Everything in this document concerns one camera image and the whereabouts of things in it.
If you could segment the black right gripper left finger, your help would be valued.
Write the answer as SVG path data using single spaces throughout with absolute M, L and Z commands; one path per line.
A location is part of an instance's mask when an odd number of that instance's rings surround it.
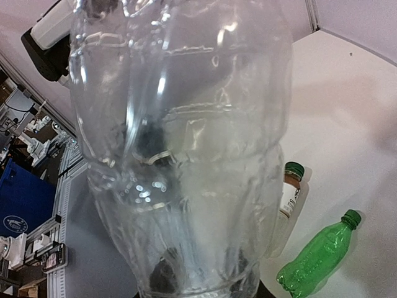
M 160 257 L 149 277 L 149 288 L 155 294 L 180 294 L 186 278 L 186 268 L 177 248 L 168 248 Z

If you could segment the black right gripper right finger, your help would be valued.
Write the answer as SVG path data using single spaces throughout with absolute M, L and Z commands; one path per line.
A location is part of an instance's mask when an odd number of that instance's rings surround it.
M 230 295 L 255 295 L 257 292 L 257 264 L 251 265 L 239 249 L 237 265 L 232 270 L 233 283 L 230 285 Z

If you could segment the green plastic bottle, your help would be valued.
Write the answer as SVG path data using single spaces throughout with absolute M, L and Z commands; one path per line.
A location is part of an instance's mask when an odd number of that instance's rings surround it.
M 361 220 L 356 210 L 349 209 L 340 222 L 323 228 L 277 273 L 277 282 L 292 297 L 311 295 L 345 257 Z

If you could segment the clear plastic bottle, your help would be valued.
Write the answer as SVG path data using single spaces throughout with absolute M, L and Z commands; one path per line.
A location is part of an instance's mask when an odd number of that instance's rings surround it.
M 99 217 L 142 297 L 230 295 L 268 249 L 292 35 L 276 1 L 75 1 L 69 89 Z M 168 248 L 180 294 L 149 277 Z

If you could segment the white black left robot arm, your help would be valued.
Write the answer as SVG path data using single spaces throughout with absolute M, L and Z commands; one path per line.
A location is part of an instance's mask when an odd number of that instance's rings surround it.
M 60 0 L 21 36 L 22 44 L 37 71 L 47 81 L 67 87 L 73 1 Z

